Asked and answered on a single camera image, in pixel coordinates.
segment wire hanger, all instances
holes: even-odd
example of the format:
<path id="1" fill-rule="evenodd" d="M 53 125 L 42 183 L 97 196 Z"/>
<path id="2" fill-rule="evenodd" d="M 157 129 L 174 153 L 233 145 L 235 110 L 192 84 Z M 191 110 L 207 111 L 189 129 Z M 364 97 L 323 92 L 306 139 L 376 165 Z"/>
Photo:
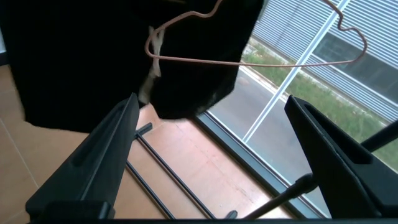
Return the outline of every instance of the wire hanger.
<path id="1" fill-rule="evenodd" d="M 338 16 L 339 16 L 339 20 L 337 23 L 338 30 L 340 30 L 342 32 L 353 30 L 362 39 L 363 49 L 362 49 L 361 54 L 356 59 L 345 60 L 345 61 L 340 61 L 340 62 L 325 62 L 325 63 L 314 63 L 314 64 L 306 64 L 306 65 L 262 65 L 262 64 L 256 64 L 256 63 L 224 62 L 224 61 L 202 60 L 202 59 L 194 59 L 194 58 L 169 57 L 169 56 L 154 55 L 149 51 L 150 40 L 152 40 L 152 38 L 155 37 L 161 30 L 164 30 L 164 29 L 168 28 L 170 25 L 172 25 L 178 21 L 181 21 L 182 19 L 184 19 L 186 17 L 190 17 L 190 16 L 197 16 L 197 17 L 201 17 L 204 19 L 210 18 L 211 16 L 213 16 L 216 13 L 216 11 L 218 10 L 218 7 L 220 6 L 222 1 L 223 0 L 217 0 L 213 10 L 211 10 L 211 12 L 209 12 L 207 14 L 202 14 L 202 13 L 196 12 L 196 11 L 184 12 L 183 14 L 162 24 L 160 27 L 155 29 L 153 31 L 153 33 L 148 37 L 148 39 L 145 43 L 145 53 L 149 57 L 156 58 L 159 60 L 173 60 L 173 61 L 193 62 L 193 63 L 209 63 L 209 64 L 218 64 L 218 65 L 234 65 L 234 66 L 242 65 L 242 66 L 253 66 L 253 67 L 284 67 L 284 68 L 286 68 L 286 67 L 314 67 L 314 66 L 322 66 L 322 65 L 338 65 L 338 64 L 343 64 L 343 63 L 352 63 L 352 62 L 358 61 L 361 57 L 363 57 L 366 53 L 366 50 L 368 49 L 368 42 L 366 41 L 366 38 L 362 34 L 362 32 L 359 31 L 359 29 L 356 27 L 342 28 L 341 24 L 342 24 L 343 18 L 344 18 L 343 13 L 329 0 L 322 0 L 324 3 L 326 3 L 328 6 L 330 6 L 338 14 Z"/>

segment floor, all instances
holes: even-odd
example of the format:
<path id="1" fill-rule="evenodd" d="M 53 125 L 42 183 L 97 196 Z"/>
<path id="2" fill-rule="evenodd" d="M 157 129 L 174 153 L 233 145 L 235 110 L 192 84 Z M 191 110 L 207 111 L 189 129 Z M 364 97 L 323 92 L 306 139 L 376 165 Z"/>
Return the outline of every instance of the floor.
<path id="1" fill-rule="evenodd" d="M 84 140 L 86 134 L 38 128 L 23 121 L 9 67 L 0 67 L 0 223 L 27 223 L 26 200 Z M 141 110 L 137 128 L 152 122 L 146 140 L 218 218 L 244 217 L 269 196 L 190 121 L 164 122 L 153 107 Z M 129 161 L 177 218 L 204 218 L 137 141 Z M 116 218 L 164 218 L 141 186 L 124 171 Z M 290 218 L 277 208 L 263 218 Z"/>

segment clothes hanger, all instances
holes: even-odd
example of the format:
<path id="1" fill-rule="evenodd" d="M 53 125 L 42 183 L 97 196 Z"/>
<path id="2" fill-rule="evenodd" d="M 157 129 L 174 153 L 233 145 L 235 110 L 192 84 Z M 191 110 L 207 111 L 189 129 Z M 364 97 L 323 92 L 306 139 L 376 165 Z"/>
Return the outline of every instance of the clothes hanger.
<path id="1" fill-rule="evenodd" d="M 145 42 L 145 53 L 149 57 L 151 57 L 153 59 L 157 59 L 157 60 L 173 60 L 173 61 L 179 61 L 179 62 L 209 63 L 209 64 L 233 65 L 233 66 L 241 65 L 241 66 L 268 67 L 268 68 L 270 68 L 270 67 L 284 67 L 284 68 L 286 68 L 286 67 L 314 67 L 314 66 L 322 66 L 322 65 L 339 65 L 339 64 L 343 64 L 343 63 L 353 63 L 353 62 L 358 61 L 361 57 L 363 57 L 365 55 L 366 50 L 368 49 L 368 42 L 366 41 L 365 36 L 356 27 L 342 28 L 341 24 L 343 23 L 343 18 L 344 18 L 343 13 L 329 0 L 322 0 L 322 1 L 324 3 L 326 3 L 328 6 L 330 6 L 338 14 L 338 16 L 339 16 L 339 20 L 337 23 L 338 30 L 340 30 L 342 32 L 353 30 L 359 35 L 359 37 L 363 41 L 362 52 L 356 59 L 345 60 L 345 61 L 340 61 L 340 62 L 313 63 L 313 64 L 306 64 L 306 65 L 262 65 L 262 64 L 255 64 L 255 63 L 224 62 L 224 61 L 202 60 L 202 59 L 194 59 L 194 58 L 169 57 L 169 56 L 155 55 L 149 51 L 149 44 L 150 44 L 152 38 L 155 37 L 161 30 L 165 30 L 172 24 L 175 24 L 176 22 L 181 21 L 182 19 L 190 17 L 190 16 L 197 16 L 197 17 L 204 18 L 204 19 L 210 18 L 216 13 L 216 11 L 218 10 L 218 7 L 220 6 L 221 2 L 223 2 L 223 0 L 217 0 L 213 10 L 211 10 L 211 12 L 209 12 L 209 13 L 202 14 L 202 13 L 196 12 L 196 11 L 184 12 L 183 14 L 162 24 L 160 27 L 155 29 L 153 31 L 153 33 L 151 33 L 151 35 L 148 37 L 147 41 Z"/>

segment black garment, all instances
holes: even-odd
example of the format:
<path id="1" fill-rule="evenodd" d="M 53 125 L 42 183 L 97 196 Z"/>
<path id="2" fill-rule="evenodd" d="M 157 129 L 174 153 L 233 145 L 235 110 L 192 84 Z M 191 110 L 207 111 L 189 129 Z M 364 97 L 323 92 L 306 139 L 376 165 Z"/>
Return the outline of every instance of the black garment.
<path id="1" fill-rule="evenodd" d="M 216 0 L 0 2 L 0 28 L 25 111 L 45 128 L 90 132 L 131 92 L 152 59 L 149 26 L 186 11 L 210 12 Z M 224 0 L 209 19 L 189 17 L 165 31 L 161 54 L 238 62 L 263 0 Z M 158 116 L 189 118 L 231 93 L 238 67 L 160 61 L 151 94 Z"/>

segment road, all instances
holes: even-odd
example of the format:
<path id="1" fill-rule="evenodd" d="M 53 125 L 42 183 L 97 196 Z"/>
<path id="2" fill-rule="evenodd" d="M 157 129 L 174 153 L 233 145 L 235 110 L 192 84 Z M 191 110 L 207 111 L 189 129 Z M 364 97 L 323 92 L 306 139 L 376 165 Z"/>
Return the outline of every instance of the road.
<path id="1" fill-rule="evenodd" d="M 273 93 L 239 70 L 234 91 L 210 111 L 235 135 L 243 138 Z M 253 134 L 248 146 L 290 183 L 311 172 L 294 130 L 279 100 Z M 318 189 L 307 197 L 321 210 L 327 207 Z"/>

